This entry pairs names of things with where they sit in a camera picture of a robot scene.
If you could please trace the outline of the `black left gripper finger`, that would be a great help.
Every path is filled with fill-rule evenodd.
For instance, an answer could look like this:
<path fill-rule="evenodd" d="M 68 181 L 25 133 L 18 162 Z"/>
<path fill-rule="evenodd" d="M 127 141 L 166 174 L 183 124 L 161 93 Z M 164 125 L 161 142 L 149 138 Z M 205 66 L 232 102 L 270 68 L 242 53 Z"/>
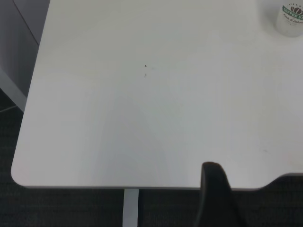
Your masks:
<path fill-rule="evenodd" d="M 200 186 L 201 227 L 245 227 L 224 169 L 215 162 L 204 162 Z"/>

